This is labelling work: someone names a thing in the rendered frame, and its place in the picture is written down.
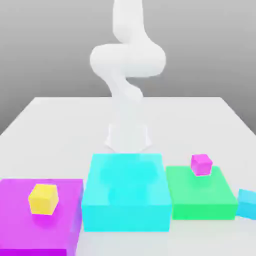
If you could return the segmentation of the small magenta cube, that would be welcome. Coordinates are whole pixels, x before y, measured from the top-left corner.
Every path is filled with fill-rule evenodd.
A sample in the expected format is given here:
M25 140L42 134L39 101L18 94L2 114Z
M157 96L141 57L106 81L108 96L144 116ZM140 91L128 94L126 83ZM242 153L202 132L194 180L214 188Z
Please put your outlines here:
M191 170L195 176L208 176L212 172L213 162L207 154L193 154L191 157Z

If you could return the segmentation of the small yellow cube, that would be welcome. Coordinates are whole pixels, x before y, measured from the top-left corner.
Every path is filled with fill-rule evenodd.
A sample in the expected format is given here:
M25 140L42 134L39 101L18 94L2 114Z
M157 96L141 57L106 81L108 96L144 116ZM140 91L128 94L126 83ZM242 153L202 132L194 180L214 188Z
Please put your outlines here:
M51 216L59 202L57 186L37 183L28 196L28 202L33 215Z

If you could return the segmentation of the small blue cube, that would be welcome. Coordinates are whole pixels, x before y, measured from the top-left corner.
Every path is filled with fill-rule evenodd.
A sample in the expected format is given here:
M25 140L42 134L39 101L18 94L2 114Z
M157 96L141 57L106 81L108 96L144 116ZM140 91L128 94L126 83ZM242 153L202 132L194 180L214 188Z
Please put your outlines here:
M256 220L256 192L239 189L237 201L236 216Z

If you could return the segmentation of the large cyan box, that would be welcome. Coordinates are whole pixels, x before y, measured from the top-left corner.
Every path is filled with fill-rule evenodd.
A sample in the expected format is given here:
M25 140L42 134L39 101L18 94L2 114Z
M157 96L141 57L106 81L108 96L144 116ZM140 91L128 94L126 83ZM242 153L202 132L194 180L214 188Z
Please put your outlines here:
M172 201L160 153L95 153L81 202L86 232L168 232Z

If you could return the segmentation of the large green box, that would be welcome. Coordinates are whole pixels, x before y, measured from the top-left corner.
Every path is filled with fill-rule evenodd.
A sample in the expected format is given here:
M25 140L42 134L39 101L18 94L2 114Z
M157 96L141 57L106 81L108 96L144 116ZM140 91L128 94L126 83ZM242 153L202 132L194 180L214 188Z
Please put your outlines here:
M166 178L172 201L173 220L234 220L238 201L221 169L196 176L186 165L169 165Z

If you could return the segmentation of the large magenta box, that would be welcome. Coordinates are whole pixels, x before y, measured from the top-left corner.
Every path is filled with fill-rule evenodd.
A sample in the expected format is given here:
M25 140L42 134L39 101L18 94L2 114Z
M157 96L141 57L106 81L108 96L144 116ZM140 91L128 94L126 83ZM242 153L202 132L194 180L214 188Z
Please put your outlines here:
M28 198L36 184L57 186L52 215L31 214ZM2 179L0 256L76 256L83 191L82 179Z

